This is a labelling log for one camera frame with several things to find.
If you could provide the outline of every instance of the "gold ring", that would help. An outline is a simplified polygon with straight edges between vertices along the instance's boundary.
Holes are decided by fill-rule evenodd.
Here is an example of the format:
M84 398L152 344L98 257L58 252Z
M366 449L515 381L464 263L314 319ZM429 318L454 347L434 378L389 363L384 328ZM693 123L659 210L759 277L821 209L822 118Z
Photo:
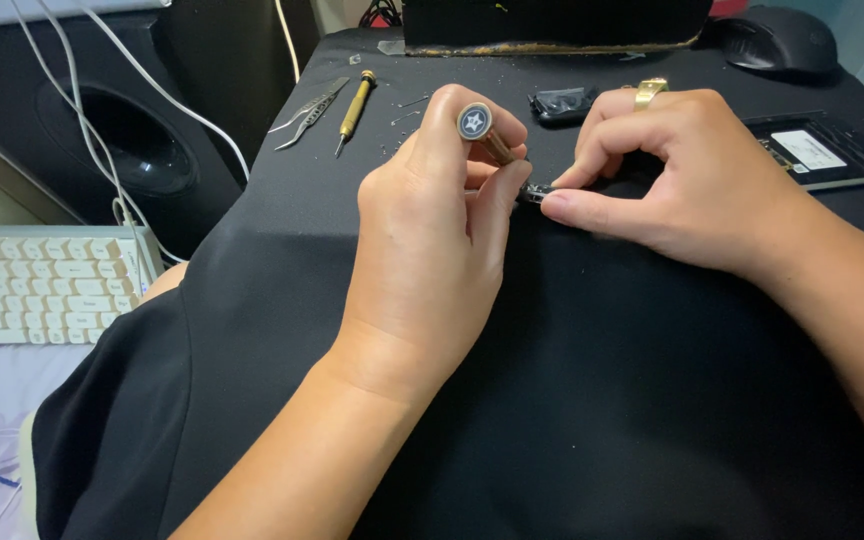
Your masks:
M636 113L645 111L659 92L668 92L668 90L669 83L666 79L642 80L638 84L638 93L635 94L635 108L633 110Z

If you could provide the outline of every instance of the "black cloth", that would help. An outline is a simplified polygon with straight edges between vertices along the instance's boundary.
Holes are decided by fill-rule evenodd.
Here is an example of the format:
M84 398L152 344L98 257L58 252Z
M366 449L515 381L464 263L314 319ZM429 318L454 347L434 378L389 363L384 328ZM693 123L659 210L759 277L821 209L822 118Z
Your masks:
M275 418L338 330L358 184L421 117L390 122L425 106L392 104L458 82L527 118L528 93L664 75L676 90L722 92L742 117L826 109L864 132L852 77L793 86L716 51L378 53L396 35L323 40L279 122L336 77L374 70L342 157L332 150L350 89L294 148L272 150L291 133L268 137L181 286L120 317L42 404L32 448L43 540L168 536ZM534 178L551 180L577 129L531 132ZM655 174L645 161L626 169L606 192L641 194ZM864 229L864 188L819 197ZM523 206L482 337L353 537L864 539L864 427L810 338L750 284Z

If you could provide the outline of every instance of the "label sticker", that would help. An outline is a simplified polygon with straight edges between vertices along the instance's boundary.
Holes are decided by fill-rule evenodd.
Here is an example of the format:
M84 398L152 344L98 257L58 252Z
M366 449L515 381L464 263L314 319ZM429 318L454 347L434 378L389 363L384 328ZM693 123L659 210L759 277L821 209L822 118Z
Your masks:
M832 169L848 166L838 155L826 148L807 131L783 131L772 133L772 139L792 153L803 166L809 169Z

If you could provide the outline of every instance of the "right hand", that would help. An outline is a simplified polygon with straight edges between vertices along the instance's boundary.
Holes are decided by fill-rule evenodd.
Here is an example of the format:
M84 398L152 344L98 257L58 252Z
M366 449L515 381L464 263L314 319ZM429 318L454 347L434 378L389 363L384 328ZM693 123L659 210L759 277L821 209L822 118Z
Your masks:
M575 164L553 183L562 189L542 202L545 215L752 279L789 247L794 232L813 229L831 214L786 174L718 93L662 92L642 112L633 112L635 96L635 89L622 89L596 100ZM665 162L644 199L577 190L615 174L621 156L638 149Z

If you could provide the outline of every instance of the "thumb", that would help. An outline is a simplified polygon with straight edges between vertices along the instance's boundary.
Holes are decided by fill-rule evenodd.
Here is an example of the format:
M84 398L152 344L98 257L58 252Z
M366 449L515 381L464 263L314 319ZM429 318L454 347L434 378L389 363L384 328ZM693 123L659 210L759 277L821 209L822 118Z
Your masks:
M638 240L646 225L642 200L617 199L578 189L557 189L542 201L542 213L562 225Z
M489 255L505 255L509 237L509 216L519 196L519 188L532 174L532 163L513 161L498 169L479 188L468 215L473 245L484 244Z

